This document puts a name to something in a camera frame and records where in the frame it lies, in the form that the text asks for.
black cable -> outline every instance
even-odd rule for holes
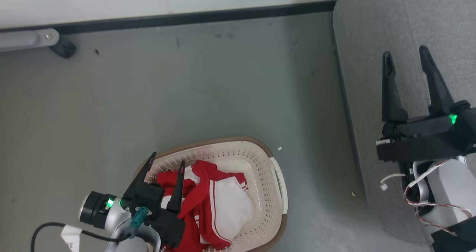
[[[64,223],[44,223],[44,224],[40,225],[38,228],[36,228],[35,232],[33,233],[33,236],[31,237],[31,245],[30,245],[30,251],[31,252],[35,252],[36,236],[38,235],[40,230],[42,230],[43,228],[48,227],[48,226],[64,227],[64,226],[66,226],[66,224],[64,224]],[[127,238],[129,238],[129,236],[131,236],[131,234],[128,233],[127,235],[124,235],[123,237],[109,238],[109,237],[97,235],[97,234],[92,233],[92,232],[88,232],[87,230],[82,230],[81,233],[83,233],[85,235],[88,235],[88,236],[91,236],[91,237],[94,237],[96,239],[104,240],[104,241],[108,241],[108,242],[122,242],[122,241],[126,240]]]

gray floor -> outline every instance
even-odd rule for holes
[[[68,38],[71,59],[0,54],[0,251],[26,251],[44,222],[91,230],[77,217],[83,197],[121,195],[151,151],[236,135],[267,144],[286,179],[289,221],[272,251],[428,251],[369,213],[331,13]],[[37,252],[68,251],[59,233],[41,232]]]

black baseboard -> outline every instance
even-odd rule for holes
[[[71,35],[74,33],[98,32],[106,30],[122,30],[171,25],[190,25],[193,23],[224,22],[228,20],[248,20],[267,17],[300,15],[307,13],[331,12],[334,10],[334,5],[335,1],[321,1],[315,3],[303,3],[237,10],[220,10],[203,13],[171,14],[114,20],[93,20],[90,22],[74,22],[59,25],[42,25],[34,27],[2,29],[0,30],[0,32],[54,28],[60,33],[60,35]]]

wire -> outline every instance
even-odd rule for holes
[[[406,176],[405,174],[401,174],[401,173],[391,174],[391,175],[388,175],[388,176],[384,177],[384,178],[380,181],[380,183],[383,184],[384,181],[386,181],[386,180],[388,180],[388,179],[390,179],[390,178],[393,178],[393,177],[405,177],[405,176]]]
[[[435,171],[435,169],[439,168],[440,166],[446,164],[447,162],[449,161],[449,159],[447,160],[444,160],[444,161],[441,161],[437,164],[435,164],[434,166],[430,167],[427,171],[423,172],[423,174],[420,175],[420,177],[416,178],[415,181],[412,181],[410,182],[410,184],[408,185],[408,187],[413,187],[415,186],[415,184],[417,184],[419,181],[421,181],[422,179],[424,179],[426,176],[428,176],[430,173],[432,173],[433,171]]]
[[[42,230],[43,228],[46,228],[48,226],[64,227],[64,226],[66,226],[66,224],[65,223],[44,223],[44,224],[40,225],[38,228],[36,228],[35,232],[33,233],[33,236],[31,237],[31,244],[30,244],[30,251],[31,252],[35,252],[36,236],[38,235],[40,230]],[[122,241],[126,240],[127,238],[129,238],[131,236],[131,234],[128,233],[127,235],[124,235],[123,237],[109,238],[109,237],[97,235],[97,234],[92,233],[92,232],[88,232],[87,230],[82,230],[81,233],[83,233],[85,235],[88,235],[88,236],[91,236],[91,237],[94,237],[96,239],[104,240],[104,241],[108,241],[108,242],[122,242]]]
[[[442,165],[446,164],[450,159],[446,159],[446,160],[443,160],[443,161],[440,161],[438,163],[436,163],[434,166],[430,167],[427,171],[425,171],[423,174],[420,175],[420,177],[416,178],[415,181],[412,181],[408,184],[408,186],[405,188],[405,190],[403,191],[403,200],[405,200],[406,203],[408,203],[409,205],[411,206],[414,206],[415,208],[418,208],[418,207],[423,207],[423,206],[435,206],[435,207],[445,207],[445,208],[454,208],[454,209],[457,209],[457,210],[460,210],[462,211],[468,218],[472,218],[473,215],[471,214],[471,210],[467,209],[467,208],[462,208],[462,207],[459,207],[459,206],[455,206],[455,205],[452,205],[452,204],[438,204],[438,203],[430,203],[428,201],[423,201],[423,202],[413,202],[413,201],[410,201],[409,199],[407,199],[406,197],[406,194],[408,193],[408,191],[410,190],[411,187],[415,186],[415,184],[417,184],[418,182],[422,181],[422,179],[424,179],[425,177],[427,177],[430,173],[432,173],[433,171],[435,171],[435,169],[441,167]],[[389,178],[392,178],[392,177],[398,177],[398,176],[405,176],[405,174],[391,174],[389,176],[386,176],[382,179],[382,181],[380,182],[381,183],[381,188],[383,191],[386,190],[387,186],[386,184],[384,184],[383,182],[386,181],[387,179]],[[450,235],[454,235],[456,236],[456,233],[455,232],[451,232],[450,230],[448,230],[448,228],[446,227],[443,227],[441,225],[438,225],[438,224],[435,224],[435,223],[431,223],[425,219],[423,219],[420,214],[419,214],[419,211],[416,211],[415,213],[415,216],[425,225],[431,225],[433,227],[437,227],[437,228],[440,228],[441,230],[449,233]]]

green led light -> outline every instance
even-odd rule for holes
[[[114,200],[111,200],[111,199],[107,200],[106,206],[108,208],[111,208],[112,204],[114,204]]]
[[[458,116],[455,115],[455,114],[450,114],[450,115],[449,115],[449,118],[451,119],[451,123],[452,123],[453,125],[454,125],[454,123],[456,123],[456,118],[457,118],[457,117],[458,117]]]

